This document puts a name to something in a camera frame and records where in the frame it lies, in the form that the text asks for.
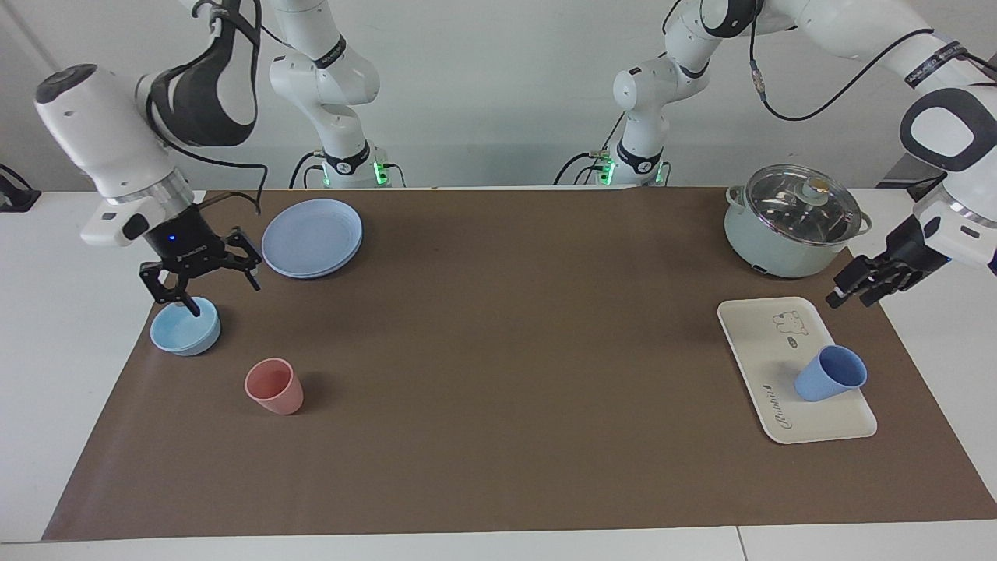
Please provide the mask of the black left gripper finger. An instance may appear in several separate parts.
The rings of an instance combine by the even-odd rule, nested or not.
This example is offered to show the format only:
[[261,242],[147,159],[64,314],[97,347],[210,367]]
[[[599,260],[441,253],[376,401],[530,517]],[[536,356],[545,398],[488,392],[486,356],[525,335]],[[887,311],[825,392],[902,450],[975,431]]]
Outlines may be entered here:
[[833,290],[826,296],[831,309],[840,308],[849,298],[861,295],[875,284],[877,265],[872,258],[854,258],[834,278]]
[[912,284],[916,284],[915,270],[891,270],[889,276],[883,271],[882,276],[868,278],[868,285],[861,294],[861,303],[866,308],[870,308],[888,295],[898,291],[907,291]]

